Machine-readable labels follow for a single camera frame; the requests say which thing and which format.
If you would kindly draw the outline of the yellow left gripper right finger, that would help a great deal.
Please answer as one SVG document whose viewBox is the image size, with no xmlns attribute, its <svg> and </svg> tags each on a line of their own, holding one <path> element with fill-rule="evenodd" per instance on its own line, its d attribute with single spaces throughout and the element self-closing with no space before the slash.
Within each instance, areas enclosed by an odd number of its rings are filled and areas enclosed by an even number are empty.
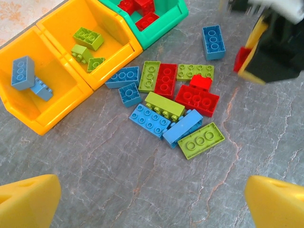
<svg viewBox="0 0 304 228">
<path fill-rule="evenodd" d="M 257 228 L 302 228 L 304 188 L 289 182 L 253 175 L 245 199 Z"/>
</svg>

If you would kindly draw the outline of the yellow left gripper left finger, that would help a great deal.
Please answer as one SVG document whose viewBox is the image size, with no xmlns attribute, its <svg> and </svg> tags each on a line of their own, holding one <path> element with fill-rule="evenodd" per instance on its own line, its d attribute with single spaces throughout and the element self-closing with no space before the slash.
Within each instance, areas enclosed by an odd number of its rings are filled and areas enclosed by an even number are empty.
<svg viewBox="0 0 304 228">
<path fill-rule="evenodd" d="M 46 174 L 0 187 L 2 228 L 48 228 L 61 198 L 59 178 Z"/>
</svg>

